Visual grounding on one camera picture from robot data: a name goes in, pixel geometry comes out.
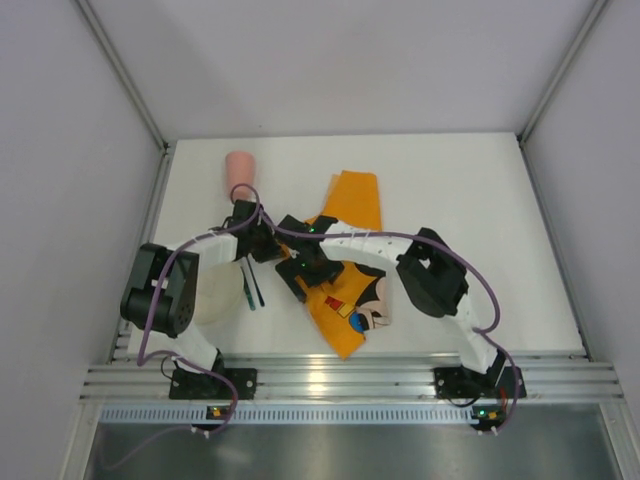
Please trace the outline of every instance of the orange cloth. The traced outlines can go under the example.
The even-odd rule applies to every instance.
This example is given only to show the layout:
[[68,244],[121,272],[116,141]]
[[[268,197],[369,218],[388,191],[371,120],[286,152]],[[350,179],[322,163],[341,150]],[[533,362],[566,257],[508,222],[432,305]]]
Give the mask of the orange cloth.
[[[334,177],[322,215],[354,227],[381,230],[378,181],[372,173],[343,171]],[[388,325],[384,272],[343,262],[344,271],[334,281],[314,288],[300,282],[306,305],[318,329],[342,359],[365,342],[363,331]]]

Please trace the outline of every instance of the pink cup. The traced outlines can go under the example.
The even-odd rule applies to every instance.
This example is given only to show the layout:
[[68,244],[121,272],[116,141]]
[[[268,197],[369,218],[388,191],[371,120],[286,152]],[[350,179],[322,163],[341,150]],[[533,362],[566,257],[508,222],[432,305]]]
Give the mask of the pink cup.
[[[256,159],[249,152],[234,151],[225,157],[227,169],[227,195],[231,198],[231,189],[239,183],[247,183],[253,186],[256,173]],[[231,201],[237,199],[248,200],[251,198],[251,190],[246,187],[236,188]]]

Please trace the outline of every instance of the white wall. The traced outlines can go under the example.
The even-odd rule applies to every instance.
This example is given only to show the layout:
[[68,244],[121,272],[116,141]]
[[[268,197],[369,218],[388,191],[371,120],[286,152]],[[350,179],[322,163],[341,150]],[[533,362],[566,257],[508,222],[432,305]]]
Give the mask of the white wall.
[[0,2],[0,477],[55,478],[159,154],[70,1]]
[[93,0],[171,139],[518,131],[592,0]]
[[640,425],[640,3],[618,0],[529,142],[587,334]]

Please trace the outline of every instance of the cartoon face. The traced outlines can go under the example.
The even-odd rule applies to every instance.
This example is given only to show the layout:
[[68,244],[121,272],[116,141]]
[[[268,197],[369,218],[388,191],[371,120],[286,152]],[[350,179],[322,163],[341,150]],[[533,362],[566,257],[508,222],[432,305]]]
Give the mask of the cartoon face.
[[391,323],[386,304],[386,277],[378,277],[362,292],[349,324],[357,332],[380,328]]

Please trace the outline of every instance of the metal floor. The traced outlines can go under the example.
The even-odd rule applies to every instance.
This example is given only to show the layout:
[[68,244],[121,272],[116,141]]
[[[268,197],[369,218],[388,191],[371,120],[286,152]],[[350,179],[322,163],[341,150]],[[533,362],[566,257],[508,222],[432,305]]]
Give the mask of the metal floor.
[[85,480],[342,480],[621,478],[600,409],[525,405],[498,437],[469,427],[238,425],[205,440],[173,432],[116,471],[162,425],[101,425]]

